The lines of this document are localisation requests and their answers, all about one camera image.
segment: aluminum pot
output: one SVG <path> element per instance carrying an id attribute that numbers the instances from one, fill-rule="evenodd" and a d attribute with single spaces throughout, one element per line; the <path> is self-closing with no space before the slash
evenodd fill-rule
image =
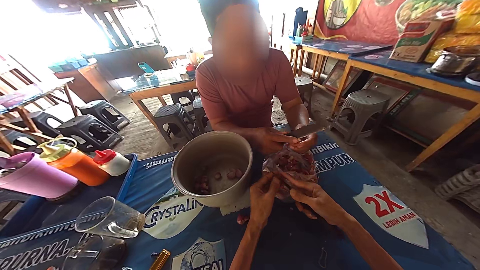
<path id="1" fill-rule="evenodd" d="M 464 75 L 480 61 L 480 46 L 452 46 L 444 49 L 433 64 L 433 73 L 445 76 Z"/>
<path id="2" fill-rule="evenodd" d="M 188 142 L 178 153 L 172 165 L 172 181 L 186 196 L 210 207 L 221 207 L 237 201 L 250 186 L 253 152 L 248 141 L 228 131 L 212 131 Z M 230 169 L 244 172 L 238 180 L 226 177 Z M 214 175 L 220 172 L 222 179 Z M 195 178 L 207 175 L 211 194 L 194 192 Z"/>

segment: gold lighter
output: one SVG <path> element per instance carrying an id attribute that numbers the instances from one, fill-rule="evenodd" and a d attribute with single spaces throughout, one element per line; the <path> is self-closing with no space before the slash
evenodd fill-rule
<path id="1" fill-rule="evenodd" d="M 156 259 L 150 267 L 150 270 L 160 270 L 165 265 L 168 257 L 170 257 L 170 251 L 163 249 L 160 253 L 152 253 L 152 257 L 156 257 Z"/>

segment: red banner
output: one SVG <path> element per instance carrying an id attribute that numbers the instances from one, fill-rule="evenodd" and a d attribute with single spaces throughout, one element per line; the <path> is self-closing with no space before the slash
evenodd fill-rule
<path id="1" fill-rule="evenodd" d="M 462 0 L 319 0 L 315 36 L 395 44 L 405 23 Z"/>

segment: white squeeze bottle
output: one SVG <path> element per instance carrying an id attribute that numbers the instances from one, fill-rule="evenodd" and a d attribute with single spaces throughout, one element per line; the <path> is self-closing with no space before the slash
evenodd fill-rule
<path id="1" fill-rule="evenodd" d="M 103 151 L 95 150 L 93 161 L 111 176 L 118 176 L 126 172 L 130 167 L 130 160 L 122 154 L 107 149 Z"/>

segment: tray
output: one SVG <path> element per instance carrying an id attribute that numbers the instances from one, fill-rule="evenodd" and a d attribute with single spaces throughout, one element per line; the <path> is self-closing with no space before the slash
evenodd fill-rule
<path id="1" fill-rule="evenodd" d="M 2 238 L 21 233 L 50 228 L 74 220 L 90 203 L 105 196 L 117 197 L 123 188 L 128 187 L 137 167 L 137 154 L 124 155 L 131 160 L 130 168 L 122 175 L 110 177 L 99 186 L 86 186 L 83 191 L 65 203 L 48 202 L 45 198 L 30 196 L 18 212 L 0 231 Z"/>

